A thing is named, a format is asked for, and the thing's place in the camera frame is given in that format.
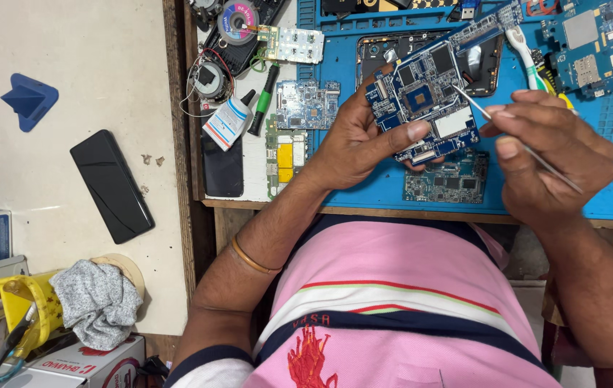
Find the gold bangle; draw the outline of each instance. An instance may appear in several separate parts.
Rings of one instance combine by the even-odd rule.
[[[278,273],[282,271],[282,267],[278,269],[265,268],[254,260],[251,260],[251,258],[246,253],[244,253],[244,251],[242,251],[242,248],[239,247],[239,244],[237,243],[237,235],[234,235],[232,237],[232,247],[234,248],[234,251],[237,252],[237,255],[239,255],[239,257],[241,257],[242,260],[246,262],[246,264],[249,264],[251,268],[255,269],[256,271],[267,274]]]

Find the phone screen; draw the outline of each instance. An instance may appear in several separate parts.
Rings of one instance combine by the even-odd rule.
[[[153,218],[110,131],[98,131],[69,152],[115,244],[153,228]]]
[[[202,110],[203,126],[215,109]],[[212,197],[237,198],[244,193],[244,168],[242,163],[242,137],[234,141],[227,151],[215,144],[215,140],[201,130],[203,155],[203,188]]]

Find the fingernail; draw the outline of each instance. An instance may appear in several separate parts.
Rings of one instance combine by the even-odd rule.
[[[502,117],[507,117],[509,119],[513,119],[515,118],[515,115],[513,115],[510,112],[506,112],[505,110],[499,110],[495,113],[496,115],[502,116]]]
[[[501,159],[510,159],[520,152],[519,141],[512,136],[502,136],[495,140],[495,151]]]
[[[493,114],[505,109],[505,105],[491,105],[486,107],[486,111]]]
[[[423,139],[431,129],[431,125],[424,120],[414,121],[407,127],[407,136],[413,142]]]

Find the green screwdriver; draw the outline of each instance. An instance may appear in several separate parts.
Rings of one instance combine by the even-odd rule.
[[[254,115],[254,121],[251,121],[251,127],[246,131],[254,136],[258,136],[261,131],[261,124],[263,123],[264,115],[267,112],[267,106],[270,104],[270,96],[273,94],[273,88],[277,81],[277,75],[280,74],[280,65],[275,62],[270,66],[270,70],[267,72],[266,85],[264,86],[259,101],[256,103],[256,114]]]

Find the man's right hand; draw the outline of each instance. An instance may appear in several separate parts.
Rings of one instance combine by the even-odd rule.
[[[503,203],[536,232],[557,232],[579,221],[582,207],[613,181],[613,143],[546,92],[516,91],[512,99],[515,103],[487,107],[492,120],[480,128],[485,137],[506,134],[495,141],[505,174]],[[525,145],[584,193],[545,171]]]

